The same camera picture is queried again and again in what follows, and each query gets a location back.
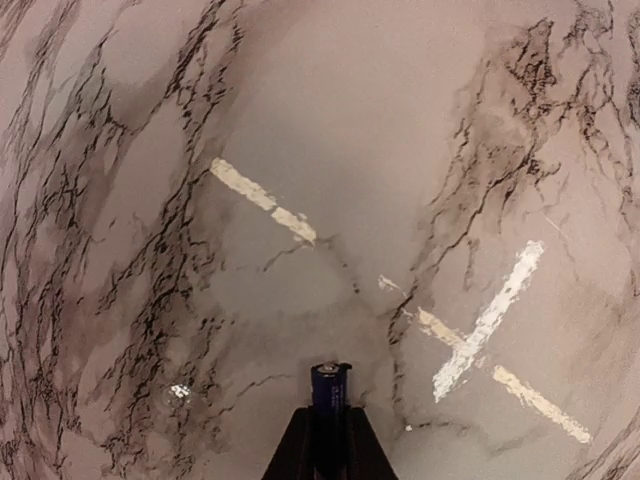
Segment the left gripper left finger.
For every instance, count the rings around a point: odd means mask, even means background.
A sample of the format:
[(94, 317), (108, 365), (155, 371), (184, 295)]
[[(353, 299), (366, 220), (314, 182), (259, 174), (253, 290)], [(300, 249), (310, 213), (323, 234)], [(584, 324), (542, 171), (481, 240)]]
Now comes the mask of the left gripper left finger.
[(311, 480), (312, 410), (297, 408), (273, 454), (263, 480)]

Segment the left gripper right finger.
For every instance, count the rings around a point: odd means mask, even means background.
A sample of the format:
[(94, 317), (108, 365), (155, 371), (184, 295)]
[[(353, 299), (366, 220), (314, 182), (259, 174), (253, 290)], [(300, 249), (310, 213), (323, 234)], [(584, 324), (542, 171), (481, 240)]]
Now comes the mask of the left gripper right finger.
[(346, 410), (344, 448), (344, 479), (398, 479), (362, 407), (350, 406)]

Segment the dark blue AAA battery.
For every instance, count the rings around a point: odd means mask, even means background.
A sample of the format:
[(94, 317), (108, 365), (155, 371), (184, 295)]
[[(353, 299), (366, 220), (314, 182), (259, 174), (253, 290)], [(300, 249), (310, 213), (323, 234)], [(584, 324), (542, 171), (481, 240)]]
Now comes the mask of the dark blue AAA battery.
[(344, 412), (351, 369), (346, 362), (326, 362), (311, 368), (312, 406), (318, 415), (338, 417)]

